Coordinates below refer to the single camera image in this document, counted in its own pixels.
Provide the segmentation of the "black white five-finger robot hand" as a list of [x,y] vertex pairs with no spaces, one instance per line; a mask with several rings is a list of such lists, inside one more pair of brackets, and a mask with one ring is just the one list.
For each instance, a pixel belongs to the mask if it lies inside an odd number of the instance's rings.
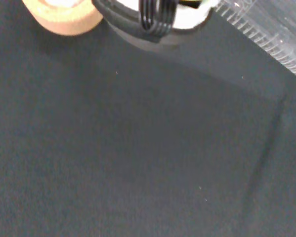
[[217,0],[94,0],[110,27],[128,43],[161,52],[192,38],[210,18]]

